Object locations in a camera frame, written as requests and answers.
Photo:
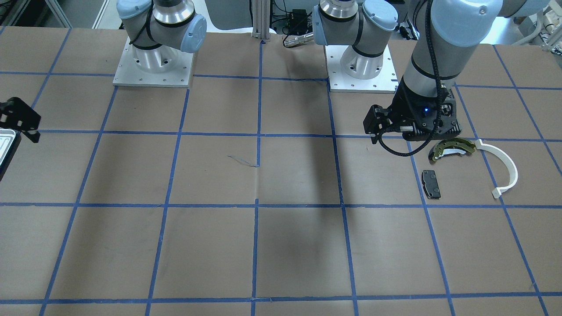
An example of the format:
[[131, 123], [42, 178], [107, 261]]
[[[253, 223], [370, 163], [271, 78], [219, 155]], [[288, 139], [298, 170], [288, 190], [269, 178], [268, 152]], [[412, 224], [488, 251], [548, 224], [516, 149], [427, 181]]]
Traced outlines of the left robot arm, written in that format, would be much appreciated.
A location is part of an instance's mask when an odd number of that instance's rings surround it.
[[[392, 103], [373, 105], [363, 121], [376, 144], [386, 133], [407, 141], [447, 140], [462, 128], [451, 87], [497, 17], [530, 16], [546, 0], [409, 0], [419, 33]], [[345, 45], [354, 57], [381, 60], [399, 13], [386, 0], [321, 0], [312, 10], [316, 44]]]

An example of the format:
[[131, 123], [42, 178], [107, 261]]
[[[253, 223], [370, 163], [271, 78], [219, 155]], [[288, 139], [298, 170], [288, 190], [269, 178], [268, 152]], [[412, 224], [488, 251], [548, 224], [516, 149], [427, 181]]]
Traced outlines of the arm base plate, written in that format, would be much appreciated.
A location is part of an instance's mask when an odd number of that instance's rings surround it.
[[389, 47], [378, 57], [359, 55], [351, 46], [325, 46], [332, 92], [394, 93], [399, 85]]
[[115, 86], [189, 88], [195, 54], [167, 46], [141, 50], [125, 40], [114, 74]]

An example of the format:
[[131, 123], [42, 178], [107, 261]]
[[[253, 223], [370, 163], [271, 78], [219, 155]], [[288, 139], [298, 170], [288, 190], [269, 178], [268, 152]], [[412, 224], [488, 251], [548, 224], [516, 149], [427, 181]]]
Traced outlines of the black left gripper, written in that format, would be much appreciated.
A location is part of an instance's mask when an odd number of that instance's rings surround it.
[[[452, 90], [442, 88], [445, 95], [441, 102], [441, 122], [433, 136], [434, 140], [447, 140], [462, 133], [457, 120], [456, 100]], [[411, 91], [404, 82], [399, 87], [390, 105], [390, 120], [398, 126], [411, 126], [411, 131], [402, 132], [407, 141], [426, 141], [437, 118], [435, 97], [425, 97]]]

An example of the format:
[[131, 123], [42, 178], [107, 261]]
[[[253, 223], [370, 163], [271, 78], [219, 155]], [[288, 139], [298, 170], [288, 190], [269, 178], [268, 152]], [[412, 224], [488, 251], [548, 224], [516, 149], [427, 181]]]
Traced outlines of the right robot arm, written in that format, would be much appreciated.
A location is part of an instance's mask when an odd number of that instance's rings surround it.
[[121, 55], [118, 86], [187, 87], [193, 55], [207, 20], [191, 0], [119, 0], [118, 16], [129, 42]]

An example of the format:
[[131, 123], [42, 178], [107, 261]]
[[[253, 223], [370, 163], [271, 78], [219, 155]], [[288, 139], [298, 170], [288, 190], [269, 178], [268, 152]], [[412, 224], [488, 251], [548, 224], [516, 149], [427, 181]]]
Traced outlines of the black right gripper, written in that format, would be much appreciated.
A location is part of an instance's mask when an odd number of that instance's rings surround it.
[[22, 132], [35, 144], [40, 141], [41, 116], [21, 98], [12, 97], [0, 103], [0, 127]]

